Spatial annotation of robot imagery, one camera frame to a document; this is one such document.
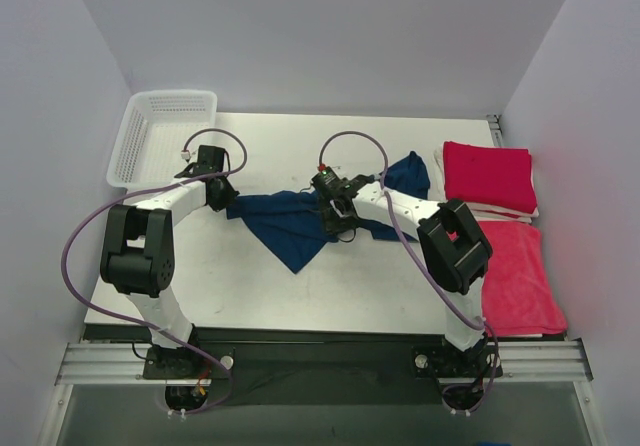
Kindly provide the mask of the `blue t-shirt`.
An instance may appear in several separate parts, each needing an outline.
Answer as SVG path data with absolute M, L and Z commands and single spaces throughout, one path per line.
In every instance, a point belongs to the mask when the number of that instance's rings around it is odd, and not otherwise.
M 430 179 L 421 156 L 410 152 L 392 164 L 385 185 L 425 199 Z M 341 239 L 326 233 L 315 192 L 280 191 L 271 195 L 239 196 L 226 209 L 226 218 L 240 219 L 249 231 L 292 273 L 299 273 L 328 243 Z

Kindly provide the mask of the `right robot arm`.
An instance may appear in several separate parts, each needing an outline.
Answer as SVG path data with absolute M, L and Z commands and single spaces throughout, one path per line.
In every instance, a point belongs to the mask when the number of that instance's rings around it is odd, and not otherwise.
M 466 203 L 418 199 L 376 182 L 321 186 L 320 203 L 342 222 L 393 228 L 412 261 L 446 306 L 443 361 L 465 374 L 476 366 L 485 335 L 484 279 L 493 250 Z

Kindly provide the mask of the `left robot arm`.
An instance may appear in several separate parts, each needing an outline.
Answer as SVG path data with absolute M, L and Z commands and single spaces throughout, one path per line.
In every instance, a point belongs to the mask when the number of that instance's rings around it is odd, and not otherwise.
M 100 263 L 103 282 L 137 309 L 151 332 L 155 362 L 182 378 L 195 375 L 203 355 L 196 328 L 172 290 L 176 269 L 174 227 L 192 212 L 229 207 L 239 192 L 227 177 L 175 181 L 149 198 L 109 208 Z

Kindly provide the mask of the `white plastic basket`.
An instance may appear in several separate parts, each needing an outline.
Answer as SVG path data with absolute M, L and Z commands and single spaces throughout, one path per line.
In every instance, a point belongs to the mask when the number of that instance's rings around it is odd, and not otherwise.
M 127 104 L 107 169 L 114 188 L 164 186 L 187 162 L 181 151 L 194 133 L 215 125 L 218 98 L 206 90 L 164 89 L 134 94 Z

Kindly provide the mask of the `folded red t-shirt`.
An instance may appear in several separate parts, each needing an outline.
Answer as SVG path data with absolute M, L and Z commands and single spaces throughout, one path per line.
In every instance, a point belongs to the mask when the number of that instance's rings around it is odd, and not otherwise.
M 447 141 L 442 147 L 447 199 L 533 216 L 538 202 L 527 149 L 487 148 Z

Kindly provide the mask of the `pink towel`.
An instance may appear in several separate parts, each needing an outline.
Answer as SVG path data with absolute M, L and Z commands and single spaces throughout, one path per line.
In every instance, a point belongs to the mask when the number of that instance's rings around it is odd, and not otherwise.
M 568 329 L 555 301 L 535 227 L 481 221 L 493 255 L 482 289 L 483 314 L 500 337 L 557 335 Z

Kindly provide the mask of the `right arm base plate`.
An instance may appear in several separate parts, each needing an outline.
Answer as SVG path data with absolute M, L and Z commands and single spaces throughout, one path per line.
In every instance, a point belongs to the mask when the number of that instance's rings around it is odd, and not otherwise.
M 450 345 L 423 345 L 414 347 L 411 354 L 417 378 L 472 380 L 489 377 L 495 347 L 463 353 Z

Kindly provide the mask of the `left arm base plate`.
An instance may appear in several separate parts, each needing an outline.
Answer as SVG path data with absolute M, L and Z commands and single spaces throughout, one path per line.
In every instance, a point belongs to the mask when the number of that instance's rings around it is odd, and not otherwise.
M 229 374 L 189 349 L 152 345 L 146 353 L 142 377 L 147 380 L 228 379 Z

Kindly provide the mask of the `aluminium rail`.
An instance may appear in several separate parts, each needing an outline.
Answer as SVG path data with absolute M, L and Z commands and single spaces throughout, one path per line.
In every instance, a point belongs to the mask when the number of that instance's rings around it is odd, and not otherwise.
M 296 373 L 380 373 L 417 378 L 411 342 L 248 342 L 211 347 L 223 372 L 239 377 Z M 78 343 L 66 348 L 59 385 L 207 385 L 212 379 L 147 380 L 142 377 L 147 349 L 126 343 Z M 506 382 L 585 382 L 593 373 L 578 341 L 516 341 L 495 347 L 497 378 Z

